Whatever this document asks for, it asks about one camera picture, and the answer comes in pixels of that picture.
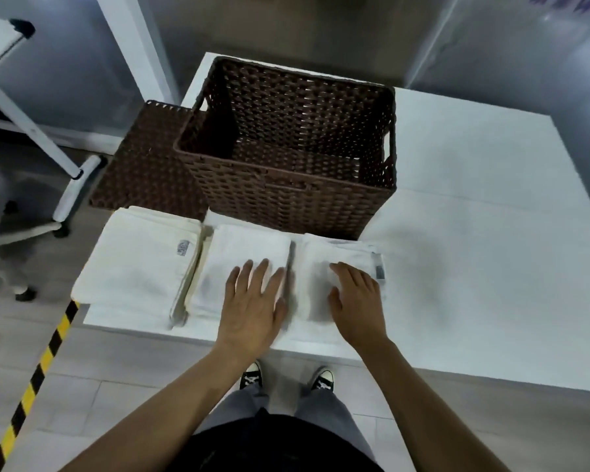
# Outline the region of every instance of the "gray pants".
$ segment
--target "gray pants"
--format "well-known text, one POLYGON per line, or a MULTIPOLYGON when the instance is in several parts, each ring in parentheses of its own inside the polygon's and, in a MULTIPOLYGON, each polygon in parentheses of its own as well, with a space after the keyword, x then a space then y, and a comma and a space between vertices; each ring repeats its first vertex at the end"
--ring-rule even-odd
MULTIPOLYGON (((257 383, 251 384, 226 397, 204 419, 195 434, 227 422, 253 417, 262 407, 268 409, 267 393, 257 383)), ((352 419, 352 414, 345 404, 327 389, 316 389, 300 397, 293 415, 333 432, 375 461, 369 444, 352 419)))

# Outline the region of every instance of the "brown wicker basket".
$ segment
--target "brown wicker basket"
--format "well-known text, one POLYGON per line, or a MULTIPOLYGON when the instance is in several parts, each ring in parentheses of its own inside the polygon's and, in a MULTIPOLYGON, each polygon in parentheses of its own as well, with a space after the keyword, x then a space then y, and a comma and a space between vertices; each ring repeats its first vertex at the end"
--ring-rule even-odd
POLYGON ((394 125, 387 87, 219 57, 175 150, 216 213, 355 239, 396 189, 394 125))

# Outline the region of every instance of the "basket rim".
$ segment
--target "basket rim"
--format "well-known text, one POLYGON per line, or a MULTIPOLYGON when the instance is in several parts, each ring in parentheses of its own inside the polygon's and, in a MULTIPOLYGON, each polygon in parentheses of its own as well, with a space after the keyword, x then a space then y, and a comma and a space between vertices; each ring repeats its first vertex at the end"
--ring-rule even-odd
POLYGON ((253 167, 253 168, 264 169, 267 171, 267 173, 276 172, 276 173, 286 174, 286 175, 301 175, 303 177, 306 177, 310 181, 318 180, 318 181, 323 181, 323 182, 333 182, 336 184, 343 184, 345 186, 352 186, 352 187, 359 186, 360 188, 363 188, 363 189, 378 190, 381 192, 395 192, 398 188, 397 172, 396 172, 397 159, 398 159, 397 152, 396 152, 396 130, 395 130, 396 123, 397 123, 396 93, 392 87, 389 87, 389 86, 386 86, 383 84, 376 84, 376 83, 372 83, 372 82, 367 82, 367 81, 354 81, 354 80, 348 80, 348 79, 343 79, 343 78, 332 78, 332 77, 323 76, 323 75, 310 75, 310 74, 307 74, 307 73, 304 73, 301 71, 297 71, 297 70, 282 69, 282 68, 277 68, 277 67, 273 67, 273 66, 266 66, 263 64, 259 64, 259 63, 243 61, 243 60, 233 57, 233 56, 220 55, 220 56, 215 57, 212 61, 212 66, 210 66, 210 70, 207 72, 206 78, 204 79, 203 84, 201 85, 201 90, 199 91, 199 94, 197 94, 197 99, 195 100, 194 106, 190 109, 188 117, 184 121, 184 124, 182 125, 182 127, 179 131, 179 135, 175 138, 175 141, 173 142, 173 150, 178 155, 189 155, 189 156, 193 156, 193 157, 198 157, 198 158, 201 158, 202 160, 207 160, 208 162, 211 162, 213 164, 215 164, 215 163, 230 163, 230 164, 233 164, 235 166, 240 166, 240 167, 253 167), (295 74, 299 74, 299 75, 305 75, 305 76, 308 76, 311 78, 318 78, 318 79, 323 79, 323 80, 328 80, 328 81, 333 81, 333 82, 345 82, 347 84, 352 84, 352 85, 356 85, 356 86, 378 87, 378 88, 383 88, 386 91, 388 91, 391 94, 392 116, 391 116, 390 127, 388 129, 389 157, 387 159, 383 160, 383 163, 385 163, 389 158, 392 159, 393 187, 369 186, 367 184, 362 184, 360 182, 343 181, 343 180, 339 180, 339 179, 332 179, 331 177, 322 177, 321 175, 305 174, 302 172, 292 172, 290 170, 284 170, 284 169, 276 168, 276 167, 263 167, 263 166, 258 166, 257 164, 250 164, 248 162, 242 162, 239 160, 222 159, 222 158, 214 157, 214 156, 208 155, 208 154, 202 154, 202 153, 198 153, 198 152, 189 152, 186 150, 182 150, 181 147, 179 146, 179 142, 181 141, 181 137, 186 132, 188 125, 190 124, 192 119, 197 114, 197 111, 203 112, 200 110, 200 108, 203 105, 203 101, 205 99, 204 92, 205 92, 206 85, 209 82, 209 79, 212 76, 212 73, 214 72, 214 69, 217 67, 218 63, 224 62, 226 60, 231 60, 234 62, 246 64, 246 65, 257 66, 257 67, 261 67, 263 69, 272 69, 272 70, 276 70, 276 71, 282 71, 284 73, 295 73, 295 74))

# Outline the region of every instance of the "black shirt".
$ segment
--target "black shirt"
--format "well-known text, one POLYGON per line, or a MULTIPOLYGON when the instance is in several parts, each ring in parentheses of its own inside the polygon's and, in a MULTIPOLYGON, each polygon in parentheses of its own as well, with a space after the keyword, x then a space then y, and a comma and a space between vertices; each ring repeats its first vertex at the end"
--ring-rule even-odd
POLYGON ((255 417, 219 425, 189 438, 167 472, 222 470, 382 471, 363 452, 329 430, 262 408, 255 417))

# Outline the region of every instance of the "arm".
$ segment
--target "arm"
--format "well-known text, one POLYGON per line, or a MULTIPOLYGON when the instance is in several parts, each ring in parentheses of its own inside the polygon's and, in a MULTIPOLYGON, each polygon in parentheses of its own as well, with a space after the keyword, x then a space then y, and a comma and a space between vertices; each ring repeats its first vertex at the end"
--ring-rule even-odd
POLYGON ((332 316, 383 391, 416 470, 507 471, 387 338, 378 283, 344 263, 330 267, 342 287, 328 297, 332 316))
POLYGON ((235 268, 225 287, 218 338, 212 350, 107 434, 62 472, 155 472, 173 460, 188 438, 245 369, 270 346, 286 316, 275 296, 284 276, 278 269, 260 293, 268 261, 247 288, 252 262, 235 268))

